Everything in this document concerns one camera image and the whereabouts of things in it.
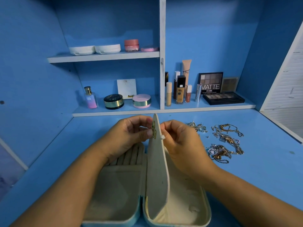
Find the open jewelry box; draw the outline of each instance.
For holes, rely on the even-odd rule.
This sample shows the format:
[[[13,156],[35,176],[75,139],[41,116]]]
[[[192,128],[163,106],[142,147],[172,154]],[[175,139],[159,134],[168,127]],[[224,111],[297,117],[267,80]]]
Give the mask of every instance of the open jewelry box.
[[[131,161],[119,158],[117,165],[102,169],[82,226],[132,226],[140,217],[141,201],[151,226],[209,224],[211,210],[204,189],[175,167],[162,139],[154,114],[147,154],[142,143],[136,144],[137,160],[134,155]],[[125,159],[130,159],[130,151]]]

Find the blue desk surface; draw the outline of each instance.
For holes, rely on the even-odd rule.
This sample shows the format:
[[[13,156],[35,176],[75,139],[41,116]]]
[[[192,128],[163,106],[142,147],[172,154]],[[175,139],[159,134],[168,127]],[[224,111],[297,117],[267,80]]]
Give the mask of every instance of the blue desk surface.
[[[254,109],[158,114],[160,121],[202,122],[208,133],[200,133],[206,147],[223,144],[211,126],[230,123],[244,137],[239,138],[244,155],[233,155],[229,164],[217,163],[249,183],[303,210],[303,146]],[[122,116],[75,117],[55,138],[38,160],[0,203],[0,226],[12,223],[91,143]],[[237,226],[237,221],[211,194],[212,219],[209,226]],[[140,218],[136,226],[145,226]]]

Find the white cap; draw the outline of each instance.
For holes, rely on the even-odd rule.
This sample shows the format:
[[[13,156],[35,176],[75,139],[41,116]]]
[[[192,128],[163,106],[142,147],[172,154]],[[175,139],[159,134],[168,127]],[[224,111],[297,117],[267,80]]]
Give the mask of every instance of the white cap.
[[[187,93],[191,93],[191,85],[187,85]]]
[[[175,81],[177,81],[178,76],[180,76],[180,72],[179,72],[179,71],[175,71],[175,74],[176,74],[176,76],[175,76]]]
[[[172,83],[167,82],[166,83],[166,93],[171,93],[172,92]]]

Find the fingernail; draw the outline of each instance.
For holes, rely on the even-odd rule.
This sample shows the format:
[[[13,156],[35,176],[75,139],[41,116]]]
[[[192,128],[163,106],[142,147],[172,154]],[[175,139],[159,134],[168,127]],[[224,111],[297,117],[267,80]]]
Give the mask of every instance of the fingernail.
[[[151,129],[148,129],[146,133],[147,133],[148,137],[152,137],[152,130]]]

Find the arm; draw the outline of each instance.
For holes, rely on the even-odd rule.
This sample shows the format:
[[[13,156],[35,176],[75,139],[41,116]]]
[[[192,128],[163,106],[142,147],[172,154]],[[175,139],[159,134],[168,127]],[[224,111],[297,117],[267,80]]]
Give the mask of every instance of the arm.
[[[148,116],[134,116],[117,122],[104,137],[86,149],[11,226],[79,227],[102,167],[135,143],[150,138],[151,126],[152,118]]]
[[[244,226],[303,226],[303,211],[219,168],[192,127],[175,120],[161,124],[174,164],[212,193]]]

